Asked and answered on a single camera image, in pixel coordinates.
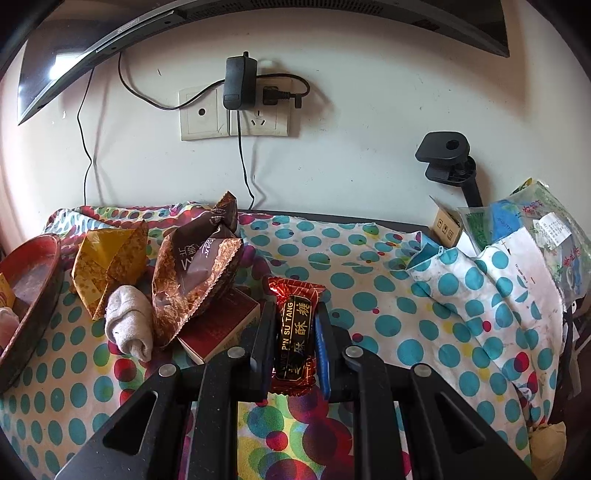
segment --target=red candy wrapper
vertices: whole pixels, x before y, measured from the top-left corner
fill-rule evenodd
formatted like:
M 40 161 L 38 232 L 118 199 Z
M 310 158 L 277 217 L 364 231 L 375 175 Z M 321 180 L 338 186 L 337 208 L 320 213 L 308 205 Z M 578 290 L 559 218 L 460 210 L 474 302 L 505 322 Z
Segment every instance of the red candy wrapper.
M 277 345 L 271 393 L 300 396 L 308 393 L 316 380 L 314 356 L 314 311 L 323 285 L 290 278 L 267 278 L 267 286 L 277 297 Z

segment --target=socket hole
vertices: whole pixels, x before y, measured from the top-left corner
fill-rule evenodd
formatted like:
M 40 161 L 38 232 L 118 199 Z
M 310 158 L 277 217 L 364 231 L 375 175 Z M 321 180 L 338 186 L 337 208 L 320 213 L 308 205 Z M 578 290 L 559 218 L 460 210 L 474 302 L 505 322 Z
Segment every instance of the socket hole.
M 460 142 L 458 142 L 457 140 L 450 140 L 445 144 L 445 148 L 447 148 L 448 150 L 455 150 L 459 146 Z

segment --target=television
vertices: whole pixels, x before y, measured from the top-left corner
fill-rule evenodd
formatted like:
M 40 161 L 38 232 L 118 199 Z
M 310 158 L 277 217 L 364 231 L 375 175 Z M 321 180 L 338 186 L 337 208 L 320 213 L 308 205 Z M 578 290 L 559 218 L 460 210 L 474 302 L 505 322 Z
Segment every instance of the television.
M 58 3 L 36 1 L 45 8 Z M 374 15 L 509 56 L 500 0 L 64 0 L 28 38 L 18 86 L 19 123 L 91 68 L 144 38 L 188 22 L 266 8 Z

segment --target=white label sticker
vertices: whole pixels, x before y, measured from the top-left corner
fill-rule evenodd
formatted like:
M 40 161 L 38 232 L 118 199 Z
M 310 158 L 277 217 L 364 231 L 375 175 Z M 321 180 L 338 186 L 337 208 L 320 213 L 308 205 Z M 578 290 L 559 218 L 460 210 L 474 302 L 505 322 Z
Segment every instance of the white label sticker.
M 544 215 L 537 226 L 542 229 L 545 236 L 550 238 L 556 246 L 559 246 L 571 234 L 569 227 L 554 212 Z

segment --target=brown snack bag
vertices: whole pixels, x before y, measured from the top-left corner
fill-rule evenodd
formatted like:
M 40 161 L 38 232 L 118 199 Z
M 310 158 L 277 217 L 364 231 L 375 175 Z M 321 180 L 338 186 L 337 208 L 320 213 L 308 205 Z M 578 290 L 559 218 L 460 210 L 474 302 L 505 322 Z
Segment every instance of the brown snack bag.
M 237 226 L 236 197 L 226 192 L 213 209 L 164 239 L 152 280 L 156 346 L 168 345 L 232 286 L 243 251 Z

